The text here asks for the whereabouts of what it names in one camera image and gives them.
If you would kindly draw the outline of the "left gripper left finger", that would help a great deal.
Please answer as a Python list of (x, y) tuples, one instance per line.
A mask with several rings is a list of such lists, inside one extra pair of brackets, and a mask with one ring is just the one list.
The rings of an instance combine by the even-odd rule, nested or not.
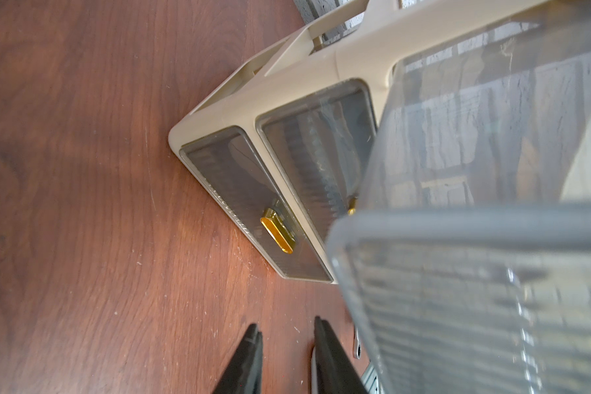
[(260, 394), (263, 368), (263, 335), (257, 323), (241, 338), (213, 394)]

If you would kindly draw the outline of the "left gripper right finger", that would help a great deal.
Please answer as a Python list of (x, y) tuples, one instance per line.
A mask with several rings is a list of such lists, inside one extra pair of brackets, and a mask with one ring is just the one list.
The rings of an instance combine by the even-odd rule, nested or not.
[(313, 356), (313, 393), (367, 393), (331, 324), (319, 316)]

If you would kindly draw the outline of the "clear top drawer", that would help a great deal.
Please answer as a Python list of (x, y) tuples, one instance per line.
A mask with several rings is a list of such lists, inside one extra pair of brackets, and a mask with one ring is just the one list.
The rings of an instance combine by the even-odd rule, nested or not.
[(386, 393), (591, 393), (591, 1), (429, 1), (328, 252)]

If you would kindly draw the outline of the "beige drawer organizer cabinet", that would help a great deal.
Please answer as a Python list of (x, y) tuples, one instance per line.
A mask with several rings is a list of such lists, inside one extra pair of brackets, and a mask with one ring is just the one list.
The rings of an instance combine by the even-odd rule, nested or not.
[[(325, 240), (321, 241), (312, 228), (257, 130), (259, 116), (333, 85), (359, 79), (369, 89), (378, 130), (392, 77), (404, 58), (534, 6), (532, 1), (422, 1), (410, 6), (400, 1), (349, 1), (241, 65), (172, 128), (169, 146), (191, 172), (180, 156), (184, 144), (232, 126), (243, 129), (331, 274), (330, 283), (334, 283), (337, 278)], [(293, 251), (294, 241), (273, 210), (269, 208), (261, 222), (283, 251)]]

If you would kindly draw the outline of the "silver computer mouse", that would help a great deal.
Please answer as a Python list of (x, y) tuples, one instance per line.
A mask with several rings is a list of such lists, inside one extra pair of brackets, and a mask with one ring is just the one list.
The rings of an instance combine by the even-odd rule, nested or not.
[(353, 333), (354, 333), (354, 335), (353, 335), (352, 354), (356, 360), (359, 360), (362, 356), (362, 345), (361, 345), (360, 333), (359, 333), (359, 330), (356, 326), (354, 326)]
[[(321, 393), (321, 386), (318, 382), (319, 373), (315, 348), (313, 348), (312, 352), (310, 376), (310, 392), (314, 394)], [(361, 382), (364, 384), (368, 393), (383, 393), (379, 383), (379, 376), (371, 363), (369, 363), (364, 373), (361, 375)]]

